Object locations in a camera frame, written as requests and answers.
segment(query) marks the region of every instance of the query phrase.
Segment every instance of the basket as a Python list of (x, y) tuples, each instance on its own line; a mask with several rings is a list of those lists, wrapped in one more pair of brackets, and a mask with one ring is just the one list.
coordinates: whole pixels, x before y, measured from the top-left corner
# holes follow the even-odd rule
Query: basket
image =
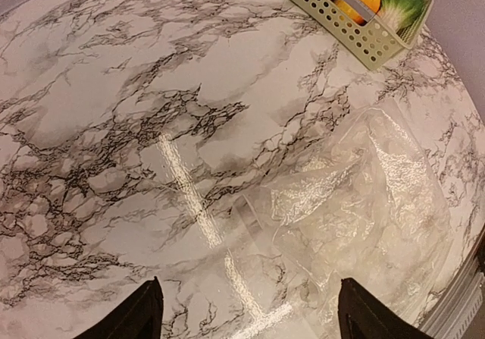
[(391, 30), (360, 0), (343, 0), (367, 22), (361, 26), (343, 13), (331, 0), (291, 0), (332, 33), (369, 70), (375, 70), (403, 49), (411, 49), (433, 6), (424, 0), (424, 11), (409, 27)]

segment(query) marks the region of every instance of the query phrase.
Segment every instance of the clear plastic bag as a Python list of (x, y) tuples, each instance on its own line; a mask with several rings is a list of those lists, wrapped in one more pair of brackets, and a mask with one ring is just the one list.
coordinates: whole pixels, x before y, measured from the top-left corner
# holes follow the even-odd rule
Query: clear plastic bag
[(318, 319), (338, 337), (340, 280), (353, 277), (404, 320), (451, 245), (449, 209), (393, 100), (354, 111), (292, 173), (246, 194), (273, 245), (318, 287)]

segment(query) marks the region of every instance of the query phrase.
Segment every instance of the plastic bag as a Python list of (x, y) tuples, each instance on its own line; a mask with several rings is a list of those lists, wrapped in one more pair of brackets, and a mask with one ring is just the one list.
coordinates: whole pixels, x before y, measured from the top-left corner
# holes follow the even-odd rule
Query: plastic bag
[(273, 245), (319, 292), (318, 320), (338, 337), (340, 280), (353, 277), (404, 320), (451, 245), (449, 209), (397, 105), (348, 115), (292, 173), (246, 194)]

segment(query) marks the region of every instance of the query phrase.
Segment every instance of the marble surface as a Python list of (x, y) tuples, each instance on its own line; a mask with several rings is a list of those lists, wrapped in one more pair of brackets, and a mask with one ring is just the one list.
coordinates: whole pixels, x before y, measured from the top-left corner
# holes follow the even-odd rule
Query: marble surface
[(0, 84), (0, 337), (73, 337), (154, 275), (165, 338), (317, 337), (233, 204), (383, 98), (452, 214), (415, 324), (485, 221), (485, 129), (426, 31), (369, 72), (287, 0), (32, 0), (0, 17)]

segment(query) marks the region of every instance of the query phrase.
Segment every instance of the cabbage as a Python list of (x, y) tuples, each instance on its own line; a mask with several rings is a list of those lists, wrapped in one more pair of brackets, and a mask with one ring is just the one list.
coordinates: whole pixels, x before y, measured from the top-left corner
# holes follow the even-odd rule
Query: cabbage
[(409, 27), (424, 10), (424, 0), (381, 0), (379, 17), (397, 32)]

